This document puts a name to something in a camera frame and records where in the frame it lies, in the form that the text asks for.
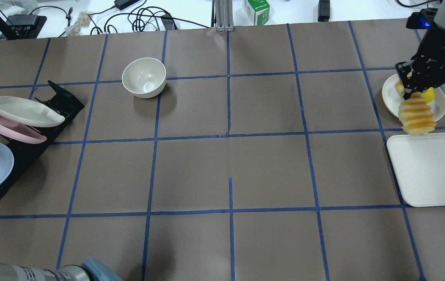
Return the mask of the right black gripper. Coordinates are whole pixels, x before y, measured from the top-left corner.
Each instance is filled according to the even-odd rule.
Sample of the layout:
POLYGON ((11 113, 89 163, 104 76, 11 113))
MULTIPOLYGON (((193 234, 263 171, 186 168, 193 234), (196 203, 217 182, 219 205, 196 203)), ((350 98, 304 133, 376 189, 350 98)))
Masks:
POLYGON ((431 25, 417 52, 407 62, 399 62, 395 69, 404 93, 424 92, 445 83, 445 29, 431 25))

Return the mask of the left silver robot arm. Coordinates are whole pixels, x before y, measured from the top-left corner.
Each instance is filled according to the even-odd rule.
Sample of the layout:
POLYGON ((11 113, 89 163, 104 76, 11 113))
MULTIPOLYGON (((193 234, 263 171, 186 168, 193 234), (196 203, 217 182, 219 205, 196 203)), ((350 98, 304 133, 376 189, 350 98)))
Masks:
POLYGON ((87 258, 81 265, 66 265, 57 270, 0 263, 0 281, 121 281, 102 261, 87 258))

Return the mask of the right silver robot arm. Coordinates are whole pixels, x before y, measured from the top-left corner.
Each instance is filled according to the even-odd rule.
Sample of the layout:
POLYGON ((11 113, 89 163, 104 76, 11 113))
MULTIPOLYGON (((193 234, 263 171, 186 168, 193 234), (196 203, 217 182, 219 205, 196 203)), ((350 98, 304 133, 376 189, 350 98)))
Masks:
POLYGON ((438 8, 413 12, 406 28, 426 30, 415 55, 395 65, 404 88, 402 97, 408 100, 415 92, 445 84, 445 0, 438 8))

